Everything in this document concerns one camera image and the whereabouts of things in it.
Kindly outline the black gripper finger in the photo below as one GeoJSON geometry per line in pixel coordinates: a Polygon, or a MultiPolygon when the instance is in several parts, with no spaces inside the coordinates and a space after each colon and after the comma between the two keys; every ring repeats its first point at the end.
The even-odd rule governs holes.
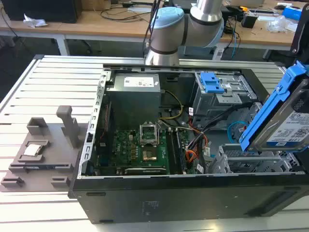
{"type": "Polygon", "coordinates": [[[309,173],[309,150],[306,149],[302,152],[295,153],[296,158],[298,159],[299,164],[303,167],[306,174],[309,173]]]}
{"type": "Polygon", "coordinates": [[[309,112],[309,80],[304,79],[292,94],[292,109],[297,113],[309,112]]]}

